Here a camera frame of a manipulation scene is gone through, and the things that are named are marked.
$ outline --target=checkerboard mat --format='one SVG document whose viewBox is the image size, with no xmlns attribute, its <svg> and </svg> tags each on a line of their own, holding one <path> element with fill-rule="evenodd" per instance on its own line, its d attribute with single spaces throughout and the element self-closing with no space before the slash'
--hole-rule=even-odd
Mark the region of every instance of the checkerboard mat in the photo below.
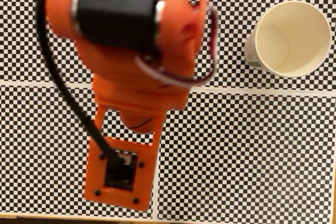
<svg viewBox="0 0 336 224">
<path fill-rule="evenodd" d="M 334 41 L 329 57 L 312 74 L 296 79 L 276 77 L 265 71 L 250 67 L 244 58 L 244 45 L 261 15 L 272 6 L 288 0 L 210 0 L 219 14 L 218 73 L 209 87 L 225 88 L 267 88 L 295 90 L 334 90 L 336 59 Z M 319 8 L 331 25 L 333 34 L 336 27 L 336 0 L 301 0 Z M 209 34 L 210 26 L 205 27 Z M 198 55 L 196 70 L 198 76 L 209 71 L 210 58 L 206 43 Z"/>
<path fill-rule="evenodd" d="M 159 219 L 329 223 L 335 99 L 193 94 L 160 149 Z"/>
<path fill-rule="evenodd" d="M 143 145 L 151 145 L 153 143 L 153 134 L 135 134 L 128 130 L 120 120 L 119 112 L 112 109 L 106 112 L 102 132 L 103 136 L 113 137 L 123 141 L 136 142 Z"/>
<path fill-rule="evenodd" d="M 71 92 L 93 118 L 91 90 Z M 151 218 L 83 199 L 89 136 L 56 89 L 2 86 L 0 109 L 0 212 Z"/>
<path fill-rule="evenodd" d="M 36 39 L 34 22 L 35 0 L 0 0 L 0 79 L 19 81 L 50 80 Z M 251 68 L 243 56 L 247 36 L 268 8 L 286 0 L 210 0 L 220 18 L 219 70 L 209 87 L 272 88 L 296 90 L 334 90 L 336 70 L 334 43 L 330 56 L 314 73 L 298 78 L 275 77 Z M 332 31 L 336 27 L 336 0 L 304 0 L 316 5 L 326 15 Z M 196 76 L 203 76 L 211 65 L 208 57 L 209 26 L 205 26 L 203 47 L 195 64 Z M 68 82 L 91 81 L 91 72 L 78 60 L 71 41 L 50 34 L 55 60 Z"/>
</svg>

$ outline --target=black cable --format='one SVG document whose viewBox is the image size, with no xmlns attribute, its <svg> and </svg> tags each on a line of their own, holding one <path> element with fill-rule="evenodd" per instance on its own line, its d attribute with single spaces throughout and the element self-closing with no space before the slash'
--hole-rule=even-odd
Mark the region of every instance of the black cable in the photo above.
<svg viewBox="0 0 336 224">
<path fill-rule="evenodd" d="M 130 129 L 130 130 L 136 130 L 136 129 L 138 129 L 138 128 L 140 128 L 140 127 L 142 127 L 142 126 L 148 124 L 148 123 L 151 122 L 152 120 L 153 120 L 153 118 L 148 118 L 147 120 L 145 120 L 145 121 L 142 122 L 142 123 L 139 123 L 139 124 L 136 125 L 136 126 L 128 127 L 128 129 Z"/>
<path fill-rule="evenodd" d="M 75 112 L 77 117 L 81 120 L 82 124 L 90 133 L 92 138 L 97 142 L 98 146 L 101 148 L 105 157 L 108 158 L 111 166 L 113 166 L 114 168 L 118 168 L 120 165 L 123 164 L 123 159 L 118 156 L 115 150 L 110 148 L 109 144 L 106 142 L 105 138 L 102 136 L 101 132 L 95 126 L 91 118 L 84 114 L 79 104 L 75 101 L 71 93 L 68 91 L 66 85 L 62 80 L 62 77 L 58 73 L 57 67 L 52 57 L 52 53 L 50 51 L 49 41 L 47 38 L 46 0 L 37 0 L 36 25 L 37 25 L 37 34 L 41 45 L 41 51 L 42 54 L 44 55 L 46 65 L 49 69 L 51 76 L 54 79 L 55 84 L 63 94 L 65 100 L 68 102 L 68 105 Z"/>
</svg>

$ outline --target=white paper cup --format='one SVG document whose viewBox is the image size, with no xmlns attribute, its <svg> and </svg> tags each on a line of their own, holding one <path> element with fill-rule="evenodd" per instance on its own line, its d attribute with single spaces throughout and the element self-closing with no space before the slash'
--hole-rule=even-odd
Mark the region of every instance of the white paper cup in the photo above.
<svg viewBox="0 0 336 224">
<path fill-rule="evenodd" d="M 331 48 L 331 28 L 313 5 L 287 1 L 269 9 L 245 43 L 254 68 L 282 77 L 300 77 L 319 68 Z"/>
</svg>

